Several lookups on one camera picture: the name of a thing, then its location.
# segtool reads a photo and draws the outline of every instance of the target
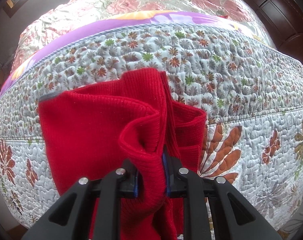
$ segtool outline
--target red garment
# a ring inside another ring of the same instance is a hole
[[[206,114],[171,99],[165,72],[146,68],[39,103],[46,154],[59,194],[80,177],[104,177],[125,158],[142,175],[137,199],[123,199],[123,240],[176,240],[182,201],[165,196],[162,152],[197,171]]]

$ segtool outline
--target wall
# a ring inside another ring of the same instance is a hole
[[[9,18],[0,11],[0,62],[5,63],[17,47],[19,36],[24,29],[41,15],[69,0],[28,0],[14,15]],[[8,230],[18,225],[11,216],[0,192],[0,223]]]

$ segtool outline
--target floral quilt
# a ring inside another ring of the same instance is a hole
[[[10,76],[0,95],[0,189],[12,214],[30,227],[59,198],[38,99],[152,67],[166,71],[174,100],[207,112],[199,175],[224,176],[279,229],[303,198],[302,64],[227,19],[135,14],[67,33]]]
[[[71,0],[50,10],[21,34],[12,70],[54,39],[113,15],[143,10],[175,10],[223,16],[247,26],[275,48],[266,28],[242,0]]]

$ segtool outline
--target pink floral fabric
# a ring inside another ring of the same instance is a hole
[[[262,22],[242,0],[70,0],[23,31],[12,71],[36,51],[72,30],[113,15],[143,10],[199,12],[229,18],[247,26],[263,43],[275,48]]]

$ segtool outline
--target metal rivet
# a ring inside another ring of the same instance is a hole
[[[180,174],[187,174],[188,172],[189,172],[189,170],[187,168],[180,168],[179,169]]]
[[[123,175],[126,173],[126,170],[124,168],[119,168],[116,170],[117,175]]]
[[[79,184],[84,185],[88,183],[88,179],[87,178],[80,178],[78,181]]]
[[[216,181],[219,184],[224,184],[226,182],[226,179],[224,177],[219,176],[216,178]]]

